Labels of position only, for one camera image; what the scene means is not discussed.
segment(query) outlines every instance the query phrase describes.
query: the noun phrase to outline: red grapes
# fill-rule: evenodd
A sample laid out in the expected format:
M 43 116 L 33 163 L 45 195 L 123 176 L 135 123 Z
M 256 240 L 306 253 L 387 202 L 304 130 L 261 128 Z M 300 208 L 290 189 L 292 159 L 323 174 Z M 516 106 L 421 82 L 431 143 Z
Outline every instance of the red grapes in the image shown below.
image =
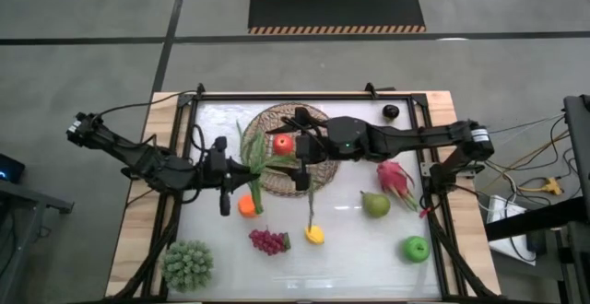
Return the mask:
M 288 233 L 271 234 L 268 230 L 252 230 L 248 237 L 256 249 L 268 255 L 286 252 L 291 248 Z

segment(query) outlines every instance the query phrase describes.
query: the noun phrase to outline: floor mat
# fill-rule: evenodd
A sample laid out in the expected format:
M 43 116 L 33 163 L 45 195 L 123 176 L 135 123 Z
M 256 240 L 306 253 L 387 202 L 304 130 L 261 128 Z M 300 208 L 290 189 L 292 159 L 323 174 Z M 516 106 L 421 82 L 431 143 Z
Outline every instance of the floor mat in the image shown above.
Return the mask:
M 250 0 L 252 34 L 424 31 L 419 0 Z

